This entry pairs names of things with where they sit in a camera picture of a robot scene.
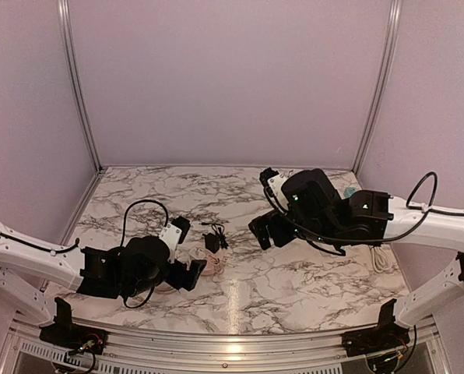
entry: vent grille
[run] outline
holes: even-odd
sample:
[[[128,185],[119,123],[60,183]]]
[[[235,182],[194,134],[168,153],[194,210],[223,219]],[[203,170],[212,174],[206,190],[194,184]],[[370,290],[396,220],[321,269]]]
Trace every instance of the vent grille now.
[[[52,361],[56,364],[66,364],[71,367],[79,367],[82,364],[82,356],[69,357],[66,350],[57,347],[46,346],[40,342],[24,340],[21,343],[21,352],[35,357]],[[94,370],[99,374],[188,374],[185,370],[165,370],[143,368],[137,365],[111,363],[104,360],[102,356],[97,357],[97,365]],[[272,374],[343,374],[340,364],[319,366],[304,370],[283,370],[281,372],[272,372]]]

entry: gray marble vein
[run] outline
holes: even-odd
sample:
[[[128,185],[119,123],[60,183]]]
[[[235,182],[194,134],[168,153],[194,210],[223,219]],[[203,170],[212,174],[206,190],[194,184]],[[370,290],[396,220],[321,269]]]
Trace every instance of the gray marble vein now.
[[[109,249],[119,245],[122,217],[137,199],[158,199],[170,215],[192,221],[178,258],[203,248],[199,222],[219,221],[230,248],[223,252],[222,274],[201,277],[193,291],[155,293],[141,309],[126,309],[118,300],[77,295],[50,284],[49,295],[61,295],[75,316],[153,330],[197,333],[294,333],[359,326],[377,320],[380,305],[408,292],[391,250],[393,268],[377,274],[367,246],[335,257],[296,240],[262,251],[248,223],[269,211],[258,181],[261,168],[168,167],[109,168],[79,221],[73,238],[82,245]],[[327,172],[343,194],[358,187],[349,172]],[[163,212],[136,206],[129,215],[127,239],[155,234]]]

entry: wall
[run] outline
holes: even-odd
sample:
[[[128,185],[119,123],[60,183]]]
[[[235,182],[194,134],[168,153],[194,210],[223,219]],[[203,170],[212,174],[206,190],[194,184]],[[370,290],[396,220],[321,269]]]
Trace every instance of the wall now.
[[[58,241],[93,177],[55,2],[0,2],[0,220]],[[0,350],[13,311],[0,301]]]
[[[429,170],[439,174],[436,204],[464,207],[464,0],[405,1],[392,74],[359,179],[366,188],[406,197]],[[395,253],[412,287],[455,256],[404,245]],[[464,373],[464,298],[435,318],[452,372]]]
[[[103,164],[351,168],[390,2],[70,3]]]

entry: pink wall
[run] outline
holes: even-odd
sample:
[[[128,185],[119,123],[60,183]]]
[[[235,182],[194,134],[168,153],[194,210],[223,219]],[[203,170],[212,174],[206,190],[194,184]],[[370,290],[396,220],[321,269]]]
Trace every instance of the pink wall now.
[[[57,241],[92,177],[57,3],[0,2],[0,220]],[[0,350],[12,315],[0,302]]]
[[[407,196],[429,170],[437,204],[464,207],[464,0],[406,1],[394,66],[359,179]],[[413,287],[455,253],[396,246]],[[464,373],[464,298],[436,314],[454,374]]]
[[[71,0],[101,160],[351,168],[389,5]]]

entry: marble table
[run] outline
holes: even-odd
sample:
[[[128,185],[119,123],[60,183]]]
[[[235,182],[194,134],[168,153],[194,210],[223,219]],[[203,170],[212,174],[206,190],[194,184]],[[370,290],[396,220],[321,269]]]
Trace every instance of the marble table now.
[[[103,323],[192,333],[299,333],[375,323],[381,304],[408,292],[389,247],[393,267],[375,273],[366,245],[348,248],[346,257],[320,253],[295,240],[262,251],[248,223],[270,210],[258,176],[262,168],[140,167],[109,168],[85,209],[72,239],[109,249],[120,242],[122,217],[137,199],[158,199],[172,217],[192,221],[178,258],[203,248],[199,223],[225,225],[230,248],[223,251],[222,274],[201,277],[193,291],[154,293],[141,309],[127,309],[121,299],[71,293],[49,284],[48,295],[65,298],[73,315]],[[292,170],[281,170],[292,173]],[[341,194],[358,187],[347,171],[327,171]],[[127,238],[157,235],[163,213],[136,206],[128,219]]]

